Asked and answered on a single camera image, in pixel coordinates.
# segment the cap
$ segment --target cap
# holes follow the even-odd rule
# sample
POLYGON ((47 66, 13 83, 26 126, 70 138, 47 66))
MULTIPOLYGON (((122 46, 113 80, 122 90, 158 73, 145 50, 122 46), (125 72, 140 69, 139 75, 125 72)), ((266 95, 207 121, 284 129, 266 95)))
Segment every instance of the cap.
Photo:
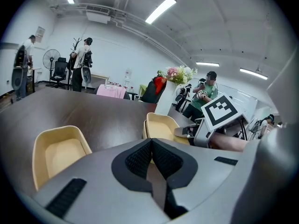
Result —
POLYGON ((92 42, 93 42, 93 40, 92 40, 92 38, 90 38, 90 37, 88 37, 87 39, 85 39, 84 40, 85 42, 87 42, 87 45, 91 45, 92 44, 92 42))

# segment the black office chair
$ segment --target black office chair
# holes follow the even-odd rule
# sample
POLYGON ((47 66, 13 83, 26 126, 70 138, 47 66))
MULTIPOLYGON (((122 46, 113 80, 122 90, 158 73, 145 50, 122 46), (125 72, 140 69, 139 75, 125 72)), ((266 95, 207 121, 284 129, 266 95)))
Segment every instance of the black office chair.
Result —
POLYGON ((51 77, 51 80, 57 81, 57 84, 54 86, 55 88, 58 88, 59 86, 65 89, 64 84, 61 83, 62 80, 66 79, 66 67, 67 62, 65 58, 58 58, 58 60, 55 62, 55 70, 54 74, 51 77))
POLYGON ((148 87, 146 88, 146 91, 144 93, 144 95, 141 97, 141 101, 146 102, 146 103, 153 103, 153 104, 157 104, 161 95, 163 94, 163 91, 165 90, 165 87, 163 87, 163 89, 160 91, 159 94, 156 95, 156 86, 154 81, 151 81, 148 85, 148 87))

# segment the white flower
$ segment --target white flower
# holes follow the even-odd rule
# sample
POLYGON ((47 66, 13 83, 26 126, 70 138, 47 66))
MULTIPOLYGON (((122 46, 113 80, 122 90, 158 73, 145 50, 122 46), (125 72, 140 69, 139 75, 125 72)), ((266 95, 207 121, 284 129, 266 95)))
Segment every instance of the white flower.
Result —
POLYGON ((189 75, 189 74, 192 73, 192 70, 190 69, 190 67, 185 67, 184 72, 185 72, 186 75, 189 75))

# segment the hand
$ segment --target hand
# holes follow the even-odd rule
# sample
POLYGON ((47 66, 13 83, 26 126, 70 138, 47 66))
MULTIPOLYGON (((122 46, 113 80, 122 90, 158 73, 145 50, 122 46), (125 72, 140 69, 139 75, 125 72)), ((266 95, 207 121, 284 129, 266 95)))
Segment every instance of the hand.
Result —
POLYGON ((202 99, 204 97, 204 94, 197 93, 196 96, 197 96, 198 99, 202 99))
POLYGON ((204 90, 206 88, 206 85, 205 84, 201 84, 199 88, 200 88, 200 90, 204 90))

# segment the air conditioner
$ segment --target air conditioner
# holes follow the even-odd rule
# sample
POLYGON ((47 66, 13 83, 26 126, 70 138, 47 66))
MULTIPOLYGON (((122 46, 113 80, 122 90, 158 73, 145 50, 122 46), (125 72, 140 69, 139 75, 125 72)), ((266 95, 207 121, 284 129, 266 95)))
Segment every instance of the air conditioner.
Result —
POLYGON ((86 11, 87 12, 92 12, 92 13, 99 13, 99 14, 103 14, 103 15, 109 15, 110 14, 110 9, 109 8, 96 7, 96 6, 91 6, 91 5, 86 6, 86 11))
POLYGON ((107 24, 111 19, 109 14, 110 9, 105 7, 96 7, 91 5, 87 5, 86 7, 86 16, 90 21, 96 21, 107 24))

